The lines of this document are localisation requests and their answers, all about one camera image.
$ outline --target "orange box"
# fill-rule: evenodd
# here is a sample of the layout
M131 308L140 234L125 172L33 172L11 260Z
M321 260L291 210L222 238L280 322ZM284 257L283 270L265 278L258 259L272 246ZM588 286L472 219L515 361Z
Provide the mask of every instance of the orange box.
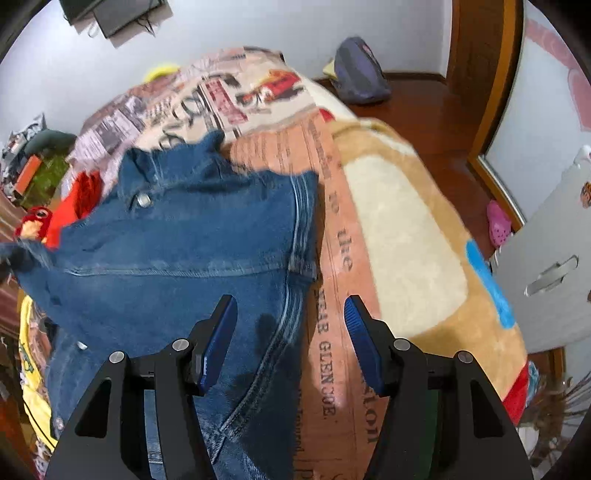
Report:
M21 174L18 176L18 180L16 185L14 186L14 191L20 193L21 195L25 193L25 190L31 183L31 179L33 175L39 169L41 165L41 160L36 155L31 155L25 168L22 169Z

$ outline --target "denim jacket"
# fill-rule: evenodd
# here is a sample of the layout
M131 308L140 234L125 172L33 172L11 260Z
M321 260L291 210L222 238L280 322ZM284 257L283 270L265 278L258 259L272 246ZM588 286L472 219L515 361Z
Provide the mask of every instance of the denim jacket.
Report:
M111 352L159 351L221 295L236 297L220 378L195 399L204 439L219 478L291 480L317 176L235 173L222 141L216 131L167 151L130 149L117 187L62 230L58 250L18 240L0 254L60 326L46 379L56 434Z

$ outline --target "pink crocs shoe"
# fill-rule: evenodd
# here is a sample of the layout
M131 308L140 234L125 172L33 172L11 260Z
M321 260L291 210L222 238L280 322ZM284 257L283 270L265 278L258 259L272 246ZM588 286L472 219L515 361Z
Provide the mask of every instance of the pink crocs shoe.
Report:
M499 248L511 234L511 220L496 200L491 200L486 206L486 216L491 242L495 248Z

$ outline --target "blue gripper pad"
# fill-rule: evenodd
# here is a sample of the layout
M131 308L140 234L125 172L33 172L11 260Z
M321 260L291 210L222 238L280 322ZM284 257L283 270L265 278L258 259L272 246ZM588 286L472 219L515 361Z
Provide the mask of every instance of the blue gripper pad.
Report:
M378 395L384 395L385 386L382 378L382 361L377 348L374 345L364 317L374 322L365 309L365 305L358 296L350 296L345 300L345 325L353 342L355 355L361 367L361 373L365 382L374 389Z
M211 334L207 348L203 354L203 375L199 381L199 388L203 393L214 386L219 378L222 364L226 358L228 346L238 319L238 303L230 295L222 297L212 317L219 314L219 320Z

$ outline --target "wooden door frame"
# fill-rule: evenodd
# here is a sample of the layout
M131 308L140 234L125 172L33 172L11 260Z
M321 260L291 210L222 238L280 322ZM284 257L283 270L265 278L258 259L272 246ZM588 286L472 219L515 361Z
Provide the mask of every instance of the wooden door frame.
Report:
M449 59L447 61L446 80L450 89L453 85L450 80L453 79L453 72L456 69L457 59L457 39L460 35L460 0L452 0L452 35L449 43Z
M459 12L461 3L470 0L453 0L452 42L450 47L450 63L447 66L447 78L456 67L456 51L459 39ZM513 224L513 230L517 231L523 226L522 216L514 208L506 190L481 162L482 155L491 144L496 129L499 126L503 112L505 111L509 94L513 86L521 41L523 37L524 4L523 0L494 0L503 2L503 32L501 37L501 50L496 67L491 94L482 120L476 132L474 143L468 154L468 162L476 171L476 174L484 181L496 201L504 211L509 214Z

